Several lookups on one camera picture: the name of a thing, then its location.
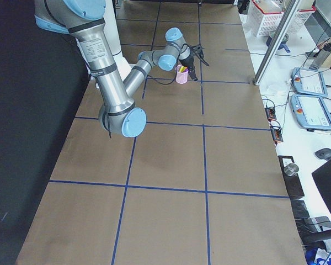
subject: metal rod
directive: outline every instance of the metal rod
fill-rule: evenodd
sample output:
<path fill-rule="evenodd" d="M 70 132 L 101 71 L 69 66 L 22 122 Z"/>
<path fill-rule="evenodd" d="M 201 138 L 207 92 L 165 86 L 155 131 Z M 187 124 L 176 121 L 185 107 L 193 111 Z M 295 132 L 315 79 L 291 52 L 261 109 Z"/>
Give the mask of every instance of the metal rod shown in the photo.
<path fill-rule="evenodd" d="M 326 230 L 323 232 L 307 235 L 302 238 L 302 241 L 304 243 L 314 243 L 320 240 L 327 240 L 327 239 L 331 239 L 331 230 Z"/>
<path fill-rule="evenodd" d="M 280 24 L 277 27 L 275 36 L 273 37 L 269 48 L 260 64 L 257 74 L 254 78 L 254 85 L 259 85 L 261 80 L 263 79 L 269 64 L 271 63 L 272 58 L 274 57 L 277 49 L 279 48 L 283 37 L 286 34 L 286 31 L 291 24 L 291 21 L 294 19 L 295 14 L 298 10 L 299 4 L 301 0 L 290 0 L 287 9 L 285 10 L 283 17 L 281 19 Z"/>

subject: computer mouse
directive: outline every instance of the computer mouse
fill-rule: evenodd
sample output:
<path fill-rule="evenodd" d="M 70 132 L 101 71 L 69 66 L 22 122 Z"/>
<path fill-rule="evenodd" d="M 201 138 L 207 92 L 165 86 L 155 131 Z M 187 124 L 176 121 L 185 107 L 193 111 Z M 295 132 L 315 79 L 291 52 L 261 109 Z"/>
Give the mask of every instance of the computer mouse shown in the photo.
<path fill-rule="evenodd" d="M 315 155 L 320 159 L 330 160 L 331 159 L 331 149 L 322 148 L 315 152 Z"/>

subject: white plastic basket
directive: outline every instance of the white plastic basket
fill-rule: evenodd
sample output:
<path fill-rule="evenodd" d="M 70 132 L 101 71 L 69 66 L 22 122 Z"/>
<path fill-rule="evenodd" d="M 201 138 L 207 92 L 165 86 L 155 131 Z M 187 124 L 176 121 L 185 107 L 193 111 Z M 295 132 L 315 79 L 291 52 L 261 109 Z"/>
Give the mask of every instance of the white plastic basket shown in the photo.
<path fill-rule="evenodd" d="M 284 0 L 273 0 L 282 7 Z M 260 0 L 250 0 L 247 23 L 251 26 L 253 34 L 256 37 L 268 36 L 271 31 L 277 29 L 280 24 L 283 12 L 279 13 L 264 13 L 258 6 Z M 315 7 L 310 10 L 297 11 L 294 20 L 287 29 L 288 34 L 296 34 L 307 21 L 312 13 L 316 11 Z"/>

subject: pink cup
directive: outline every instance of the pink cup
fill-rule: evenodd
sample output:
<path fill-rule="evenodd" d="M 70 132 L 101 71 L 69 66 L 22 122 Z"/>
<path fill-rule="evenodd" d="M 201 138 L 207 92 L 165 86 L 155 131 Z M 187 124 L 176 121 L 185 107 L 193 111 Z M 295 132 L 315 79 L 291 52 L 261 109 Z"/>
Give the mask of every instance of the pink cup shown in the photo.
<path fill-rule="evenodd" d="M 180 73 L 179 70 L 182 67 L 182 65 L 178 65 L 177 66 L 177 77 L 175 79 L 175 81 L 178 84 L 185 84 L 188 81 L 188 72 L 189 70 L 186 69 L 183 73 Z"/>

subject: yellow marker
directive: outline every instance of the yellow marker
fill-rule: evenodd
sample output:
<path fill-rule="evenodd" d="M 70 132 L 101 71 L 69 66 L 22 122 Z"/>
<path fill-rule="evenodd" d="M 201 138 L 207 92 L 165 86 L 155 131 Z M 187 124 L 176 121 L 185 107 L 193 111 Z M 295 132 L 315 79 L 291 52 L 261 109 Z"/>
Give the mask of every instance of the yellow marker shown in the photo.
<path fill-rule="evenodd" d="M 182 66 L 179 70 L 180 73 L 183 73 L 186 69 L 188 69 L 186 66 Z"/>

